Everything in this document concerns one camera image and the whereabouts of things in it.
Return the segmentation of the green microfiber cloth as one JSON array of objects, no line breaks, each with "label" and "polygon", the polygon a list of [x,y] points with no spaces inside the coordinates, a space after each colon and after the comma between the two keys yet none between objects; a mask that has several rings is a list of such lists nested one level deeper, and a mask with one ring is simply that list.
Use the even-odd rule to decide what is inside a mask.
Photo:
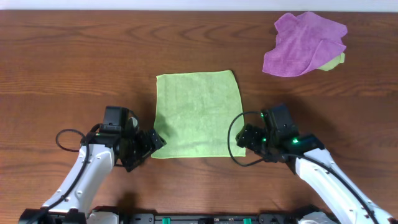
[{"label": "green microfiber cloth", "polygon": [[156,87],[154,128],[166,145],[153,158],[246,155],[232,138],[244,124],[232,71],[163,74]]}]

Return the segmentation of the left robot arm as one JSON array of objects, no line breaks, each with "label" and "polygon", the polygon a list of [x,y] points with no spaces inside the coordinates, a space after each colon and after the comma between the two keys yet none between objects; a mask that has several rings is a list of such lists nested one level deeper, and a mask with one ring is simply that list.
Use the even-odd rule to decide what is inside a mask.
[{"label": "left robot arm", "polygon": [[78,158],[58,190],[40,209],[25,209],[19,223],[89,223],[95,218],[119,221],[115,213],[90,213],[102,181],[118,165],[133,171],[165,145],[153,129],[118,127],[110,131],[105,125],[95,126],[82,137]]}]

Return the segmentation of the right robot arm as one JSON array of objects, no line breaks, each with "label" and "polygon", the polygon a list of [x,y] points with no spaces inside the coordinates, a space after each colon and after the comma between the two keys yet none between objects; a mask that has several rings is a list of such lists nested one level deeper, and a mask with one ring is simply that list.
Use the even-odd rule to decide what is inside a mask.
[{"label": "right robot arm", "polygon": [[282,162],[316,191],[340,223],[397,223],[338,167],[324,144],[313,134],[299,134],[250,124],[236,136],[239,147],[252,150],[266,162]]}]

